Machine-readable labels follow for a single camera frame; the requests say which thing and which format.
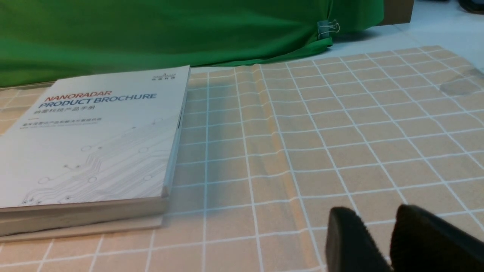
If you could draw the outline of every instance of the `green cloth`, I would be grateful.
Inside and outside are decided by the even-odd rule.
[[[383,0],[332,1],[0,0],[0,87],[303,58],[332,45],[318,21],[346,33],[383,19]]]

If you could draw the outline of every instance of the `grid mat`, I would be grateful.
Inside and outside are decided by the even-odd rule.
[[[165,227],[6,243],[0,272],[325,271],[333,206],[386,256],[401,203],[483,240],[473,69],[426,46],[193,74]],[[43,91],[0,92],[0,134]]]

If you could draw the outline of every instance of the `black plastic part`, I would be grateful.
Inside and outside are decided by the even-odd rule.
[[[434,214],[401,205],[390,247],[396,272],[484,272],[484,243]]]
[[[351,209],[330,211],[326,238],[328,272],[390,272],[361,218]]]
[[[484,14],[484,2],[475,0],[459,0],[460,6],[467,12]]]

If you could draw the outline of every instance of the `white paper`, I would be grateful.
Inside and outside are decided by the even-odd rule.
[[[57,81],[0,138],[0,208],[161,195],[189,70]]]

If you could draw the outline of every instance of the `metal clip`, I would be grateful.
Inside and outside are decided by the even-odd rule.
[[[318,40],[326,39],[330,37],[330,33],[338,33],[340,31],[340,26],[336,20],[331,23],[328,20],[318,22]]]

